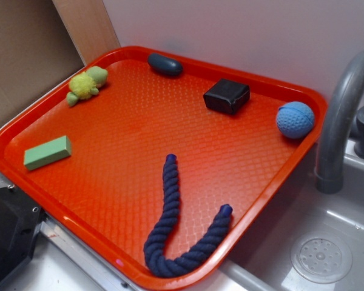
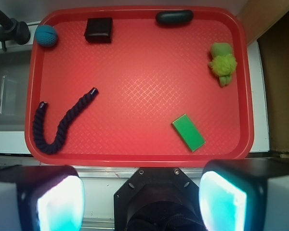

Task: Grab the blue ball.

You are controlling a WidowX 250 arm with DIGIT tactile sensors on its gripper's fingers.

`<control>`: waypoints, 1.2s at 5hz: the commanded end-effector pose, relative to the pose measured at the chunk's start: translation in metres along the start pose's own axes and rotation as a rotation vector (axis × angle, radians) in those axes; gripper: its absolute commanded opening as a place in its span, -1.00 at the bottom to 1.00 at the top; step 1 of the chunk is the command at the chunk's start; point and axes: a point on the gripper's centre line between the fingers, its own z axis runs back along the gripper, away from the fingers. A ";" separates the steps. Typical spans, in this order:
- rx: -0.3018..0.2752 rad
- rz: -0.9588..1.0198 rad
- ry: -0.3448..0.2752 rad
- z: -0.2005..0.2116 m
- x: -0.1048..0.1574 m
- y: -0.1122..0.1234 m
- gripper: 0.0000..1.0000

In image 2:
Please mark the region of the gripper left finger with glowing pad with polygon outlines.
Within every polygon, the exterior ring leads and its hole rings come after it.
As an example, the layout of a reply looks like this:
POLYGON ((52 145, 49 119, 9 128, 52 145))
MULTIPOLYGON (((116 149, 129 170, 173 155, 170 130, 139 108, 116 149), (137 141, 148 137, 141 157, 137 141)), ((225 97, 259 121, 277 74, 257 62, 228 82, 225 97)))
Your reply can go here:
POLYGON ((78 231, 84 204, 72 166, 0 166, 0 231, 78 231))

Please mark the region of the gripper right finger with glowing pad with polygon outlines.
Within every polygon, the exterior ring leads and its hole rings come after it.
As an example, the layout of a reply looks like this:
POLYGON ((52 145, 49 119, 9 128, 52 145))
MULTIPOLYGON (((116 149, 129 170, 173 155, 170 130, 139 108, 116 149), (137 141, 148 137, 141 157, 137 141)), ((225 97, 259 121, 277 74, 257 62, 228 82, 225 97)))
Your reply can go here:
POLYGON ((209 231, 289 231, 289 159, 209 161, 199 207, 209 231))

